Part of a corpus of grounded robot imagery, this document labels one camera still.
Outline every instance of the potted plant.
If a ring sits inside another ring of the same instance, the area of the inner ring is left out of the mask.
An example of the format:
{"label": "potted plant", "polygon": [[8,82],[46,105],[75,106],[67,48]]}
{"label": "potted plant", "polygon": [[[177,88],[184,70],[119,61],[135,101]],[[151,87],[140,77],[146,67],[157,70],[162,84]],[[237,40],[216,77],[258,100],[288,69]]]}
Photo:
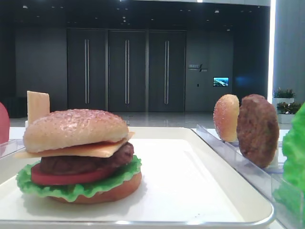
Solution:
{"label": "potted plant", "polygon": [[278,114],[278,122],[279,123],[291,123],[295,113],[301,108],[301,104],[299,103],[291,103],[287,104],[285,102],[277,104]]}
{"label": "potted plant", "polygon": [[292,89],[286,89],[282,90],[280,87],[277,89],[277,91],[274,91],[273,93],[273,100],[272,104],[277,110],[277,105],[280,103],[287,103],[291,104],[295,101],[295,93],[292,91]]}

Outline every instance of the gray door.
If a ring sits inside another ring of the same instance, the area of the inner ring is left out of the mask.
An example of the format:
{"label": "gray door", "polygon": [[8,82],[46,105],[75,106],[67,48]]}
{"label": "gray door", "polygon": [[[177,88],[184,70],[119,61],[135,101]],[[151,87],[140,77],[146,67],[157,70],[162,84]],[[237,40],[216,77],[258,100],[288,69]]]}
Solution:
{"label": "gray door", "polygon": [[145,32],[109,32],[109,111],[145,111]]}
{"label": "gray door", "polygon": [[149,33],[149,111],[183,112],[184,32]]}
{"label": "gray door", "polygon": [[68,107],[105,109],[105,31],[68,30]]}

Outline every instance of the light strip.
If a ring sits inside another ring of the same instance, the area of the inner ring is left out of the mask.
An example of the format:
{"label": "light strip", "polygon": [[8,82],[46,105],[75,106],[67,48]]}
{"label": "light strip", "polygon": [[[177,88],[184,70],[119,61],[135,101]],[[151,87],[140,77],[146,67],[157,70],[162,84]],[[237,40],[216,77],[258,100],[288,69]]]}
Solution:
{"label": "light strip", "polygon": [[269,33],[269,66],[268,66],[268,91],[267,100],[272,103],[273,97],[273,71],[274,71],[274,58],[275,58],[275,9],[276,0],[270,0],[270,33]]}

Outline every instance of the wall sign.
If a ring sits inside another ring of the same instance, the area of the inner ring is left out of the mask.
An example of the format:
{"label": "wall sign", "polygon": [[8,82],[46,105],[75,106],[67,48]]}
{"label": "wall sign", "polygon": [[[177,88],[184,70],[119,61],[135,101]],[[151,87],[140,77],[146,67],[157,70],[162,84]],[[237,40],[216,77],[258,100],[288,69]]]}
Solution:
{"label": "wall sign", "polygon": [[202,68],[202,64],[189,64],[188,70],[199,71],[200,73],[206,73],[208,71],[207,68]]}

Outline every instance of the small screen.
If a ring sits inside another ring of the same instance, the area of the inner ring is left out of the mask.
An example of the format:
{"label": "small screen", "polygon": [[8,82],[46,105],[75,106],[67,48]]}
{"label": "small screen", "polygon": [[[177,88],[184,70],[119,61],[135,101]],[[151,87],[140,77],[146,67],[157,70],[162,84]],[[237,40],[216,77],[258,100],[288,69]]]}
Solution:
{"label": "small screen", "polygon": [[213,78],[213,86],[214,87],[228,87],[229,86],[229,78]]}

